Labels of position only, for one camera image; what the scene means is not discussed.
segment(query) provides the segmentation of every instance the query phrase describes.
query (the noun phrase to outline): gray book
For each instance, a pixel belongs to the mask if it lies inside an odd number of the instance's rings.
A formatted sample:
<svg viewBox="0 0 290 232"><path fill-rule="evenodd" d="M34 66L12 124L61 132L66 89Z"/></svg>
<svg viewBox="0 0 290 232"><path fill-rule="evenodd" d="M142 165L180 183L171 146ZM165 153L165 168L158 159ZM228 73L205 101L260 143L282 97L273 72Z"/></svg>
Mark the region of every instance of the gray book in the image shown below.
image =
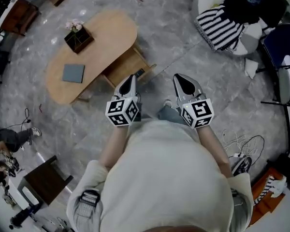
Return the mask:
<svg viewBox="0 0 290 232"><path fill-rule="evenodd" d="M65 64L62 80L65 82L82 83L85 65Z"/></svg>

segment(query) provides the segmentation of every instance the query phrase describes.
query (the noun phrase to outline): gray tile floor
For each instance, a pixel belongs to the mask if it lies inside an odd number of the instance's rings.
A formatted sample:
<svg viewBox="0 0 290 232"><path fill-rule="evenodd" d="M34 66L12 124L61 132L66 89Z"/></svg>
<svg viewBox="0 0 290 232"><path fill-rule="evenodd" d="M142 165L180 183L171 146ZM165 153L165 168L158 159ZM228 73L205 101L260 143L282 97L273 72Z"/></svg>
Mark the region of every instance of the gray tile floor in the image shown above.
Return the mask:
<svg viewBox="0 0 290 232"><path fill-rule="evenodd" d="M187 74L200 82L211 98L216 113L212 128L222 140L224 129L235 130L238 136L262 135L264 151L252 167L253 179L265 166L287 148L286 122L278 106L260 104L273 97L272 85L265 74L253 80L244 75L244 59L232 58L211 51L193 26L189 15L192 0L65 0L59 7L46 1L42 13L27 32L17 39L0 86L0 125L20 123L29 108L34 126L43 136L25 151L17 152L21 165L28 171L37 166L36 153L45 159L56 155L58 167L73 175L73 190L89 160L97 159L111 133L112 126L104 116L105 104L113 90L102 79L93 83L84 96L88 104L76 102L58 105L49 98L44 84L48 61L62 44L67 19L87 21L103 9L121 9L139 26L138 43L150 64L157 66L140 82L144 107L157 112L165 99L175 101L172 77ZM225 135L225 145L234 139ZM235 145L228 154L237 151ZM62 207L69 193L57 198Z"/></svg>

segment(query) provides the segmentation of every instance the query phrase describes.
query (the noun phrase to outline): white sweatshirt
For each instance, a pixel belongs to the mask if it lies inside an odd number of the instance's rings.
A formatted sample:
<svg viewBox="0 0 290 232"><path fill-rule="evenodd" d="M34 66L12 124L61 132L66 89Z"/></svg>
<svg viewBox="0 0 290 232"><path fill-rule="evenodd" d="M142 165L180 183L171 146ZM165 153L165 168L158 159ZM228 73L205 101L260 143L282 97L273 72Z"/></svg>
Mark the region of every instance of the white sweatshirt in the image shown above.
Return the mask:
<svg viewBox="0 0 290 232"><path fill-rule="evenodd" d="M231 231L245 230L253 202L248 174L227 179L211 154L193 138L196 132L186 126L152 120L135 123L131 131L126 150L111 171L107 173L92 161L76 188L84 190L97 179L105 179L101 232L183 225L208 232L230 231L234 217L231 188L241 193L245 203L245 216L240 219L244 223L234 219L236 229ZM70 220L71 205L69 201Z"/></svg>

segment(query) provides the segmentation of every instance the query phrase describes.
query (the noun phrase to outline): striped blanket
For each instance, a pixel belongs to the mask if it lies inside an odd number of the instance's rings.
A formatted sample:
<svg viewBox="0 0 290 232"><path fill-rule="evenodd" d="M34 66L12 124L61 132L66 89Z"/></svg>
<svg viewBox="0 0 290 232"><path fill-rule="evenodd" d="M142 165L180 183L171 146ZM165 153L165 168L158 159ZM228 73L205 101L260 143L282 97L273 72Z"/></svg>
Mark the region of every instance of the striped blanket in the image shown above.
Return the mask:
<svg viewBox="0 0 290 232"><path fill-rule="evenodd" d="M204 11L195 18L194 24L213 51L233 52L246 26L228 19L228 14L223 10L224 7L220 5Z"/></svg>
<svg viewBox="0 0 290 232"><path fill-rule="evenodd" d="M253 206L257 205L261 199L270 191L270 188L273 186L272 182L274 181L274 177L273 176L269 176L266 183L265 183L265 187L262 190L262 193L260 193L260 195L253 201Z"/></svg>

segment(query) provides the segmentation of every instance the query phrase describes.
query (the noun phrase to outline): jeans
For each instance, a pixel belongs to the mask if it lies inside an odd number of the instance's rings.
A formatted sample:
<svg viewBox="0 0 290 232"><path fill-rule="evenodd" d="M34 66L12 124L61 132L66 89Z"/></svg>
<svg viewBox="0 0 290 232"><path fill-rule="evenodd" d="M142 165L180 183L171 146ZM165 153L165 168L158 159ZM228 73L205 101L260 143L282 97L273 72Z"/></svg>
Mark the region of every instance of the jeans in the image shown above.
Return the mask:
<svg viewBox="0 0 290 232"><path fill-rule="evenodd" d="M175 109L169 106L162 107L160 111L157 113L157 117L160 120L167 120L185 126L187 125L187 123L184 121L181 115Z"/></svg>
<svg viewBox="0 0 290 232"><path fill-rule="evenodd" d="M16 152L32 136L31 129L15 132L0 128L0 141L3 141L11 152Z"/></svg>

